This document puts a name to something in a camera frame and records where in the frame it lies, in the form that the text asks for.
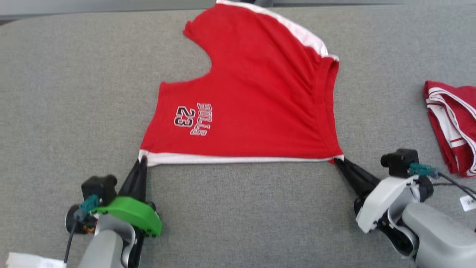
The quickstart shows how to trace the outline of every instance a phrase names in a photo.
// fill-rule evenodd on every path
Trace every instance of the cable connector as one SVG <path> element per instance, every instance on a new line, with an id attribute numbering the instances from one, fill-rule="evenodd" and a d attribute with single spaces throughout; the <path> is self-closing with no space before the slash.
<path id="1" fill-rule="evenodd" d="M 79 206 L 79 209 L 76 210 L 73 214 L 73 218 L 77 221 L 83 221 L 88 216 L 89 212 L 95 208 L 99 207 L 99 198 L 97 195 L 90 195 L 84 202 Z"/>
<path id="2" fill-rule="evenodd" d="M 422 165 L 418 163 L 411 163 L 410 164 L 410 174 L 411 175 L 420 175 L 420 176 L 430 176 L 432 178 L 439 178 L 439 169 L 429 166 L 429 165 Z"/>

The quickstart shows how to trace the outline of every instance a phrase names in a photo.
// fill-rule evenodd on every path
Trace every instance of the printed logo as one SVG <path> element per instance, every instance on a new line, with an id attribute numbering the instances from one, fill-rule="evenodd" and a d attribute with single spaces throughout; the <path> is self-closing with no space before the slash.
<path id="1" fill-rule="evenodd" d="M 174 125 L 180 127 L 192 127 L 190 135 L 193 136 L 206 136 L 210 129 L 212 122 L 212 108 L 209 103 L 197 103 L 198 117 L 197 122 L 195 120 L 195 109 L 187 109 L 185 106 L 179 106 L 177 108 L 177 114 L 174 119 Z"/>

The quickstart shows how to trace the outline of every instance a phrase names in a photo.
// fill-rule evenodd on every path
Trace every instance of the red and white fabric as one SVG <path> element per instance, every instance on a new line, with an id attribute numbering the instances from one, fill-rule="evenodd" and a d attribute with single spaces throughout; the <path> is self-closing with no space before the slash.
<path id="1" fill-rule="evenodd" d="M 427 81 L 423 94 L 449 171 L 476 176 L 476 87 Z"/>
<path id="2" fill-rule="evenodd" d="M 183 32 L 212 66 L 194 80 L 161 83 L 139 153 L 149 166 L 343 158 L 333 112 L 339 62 L 320 38 L 224 0 Z"/>

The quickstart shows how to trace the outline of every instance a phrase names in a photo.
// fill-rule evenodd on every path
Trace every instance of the green plastic part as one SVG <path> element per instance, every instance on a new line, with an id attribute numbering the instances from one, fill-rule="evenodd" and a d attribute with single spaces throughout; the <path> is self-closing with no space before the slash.
<path id="1" fill-rule="evenodd" d="M 132 197 L 118 196 L 108 206 L 97 207 L 92 213 L 109 213 L 141 229 L 148 237 L 159 236 L 162 231 L 162 221 L 154 209 Z"/>

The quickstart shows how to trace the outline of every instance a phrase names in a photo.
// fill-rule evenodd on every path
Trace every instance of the gray fabric surface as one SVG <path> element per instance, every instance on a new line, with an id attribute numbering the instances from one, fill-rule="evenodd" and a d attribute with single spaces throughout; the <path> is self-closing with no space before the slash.
<path id="1" fill-rule="evenodd" d="M 340 57 L 337 134 L 345 155 L 379 177 L 380 156 L 415 148 L 445 168 L 422 86 L 476 84 L 475 6 L 274 9 Z M 0 27 L 0 260 L 17 251 L 62 259 L 64 217 L 91 175 L 124 181 L 161 81 L 205 74 L 208 56 L 181 33 L 200 11 L 96 13 Z M 463 183 L 476 187 L 475 180 Z M 386 237 L 355 222 L 355 194 L 328 163 L 164 165 L 148 196 L 164 221 L 142 268 L 412 268 Z M 428 201 L 471 228 L 463 192 Z M 75 236 L 75 267 L 90 236 Z"/>

